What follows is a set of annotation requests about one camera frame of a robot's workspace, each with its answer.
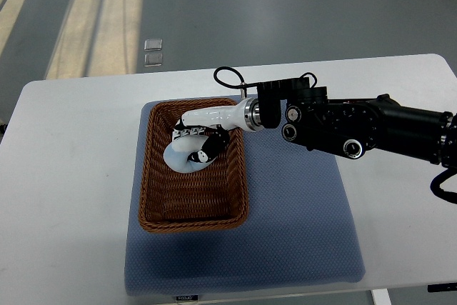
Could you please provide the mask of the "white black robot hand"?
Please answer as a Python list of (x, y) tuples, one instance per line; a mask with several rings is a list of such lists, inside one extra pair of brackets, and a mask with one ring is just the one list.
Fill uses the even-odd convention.
[(189, 162), (208, 166), (229, 145), (229, 132), (234, 129), (247, 132), (263, 129), (257, 99), (245, 98), (236, 105), (212, 106), (183, 113), (174, 127), (171, 148), (186, 153)]

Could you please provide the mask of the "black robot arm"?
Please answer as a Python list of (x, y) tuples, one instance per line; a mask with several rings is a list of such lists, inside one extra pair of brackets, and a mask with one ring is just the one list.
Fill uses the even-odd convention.
[(306, 72), (258, 82), (257, 97), (237, 116), (250, 129), (282, 126), (283, 138), (309, 151), (347, 159), (380, 149), (441, 165), (456, 174), (456, 115), (400, 105), (388, 94), (373, 99), (329, 99)]

